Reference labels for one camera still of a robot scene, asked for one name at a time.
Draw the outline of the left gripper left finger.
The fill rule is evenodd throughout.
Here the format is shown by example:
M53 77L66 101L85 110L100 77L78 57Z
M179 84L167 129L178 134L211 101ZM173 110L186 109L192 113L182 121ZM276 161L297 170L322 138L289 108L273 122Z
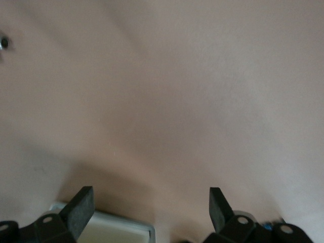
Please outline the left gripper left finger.
M94 190L84 186L58 213L46 213L20 228L1 221L1 242L77 242L94 214Z

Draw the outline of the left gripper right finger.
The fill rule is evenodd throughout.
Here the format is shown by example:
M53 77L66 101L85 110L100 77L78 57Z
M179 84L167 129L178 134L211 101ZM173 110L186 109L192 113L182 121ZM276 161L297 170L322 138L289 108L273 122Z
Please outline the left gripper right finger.
M218 187L210 188L209 214L215 229L204 242L312 242L304 230L286 222L271 229L243 214L235 214Z

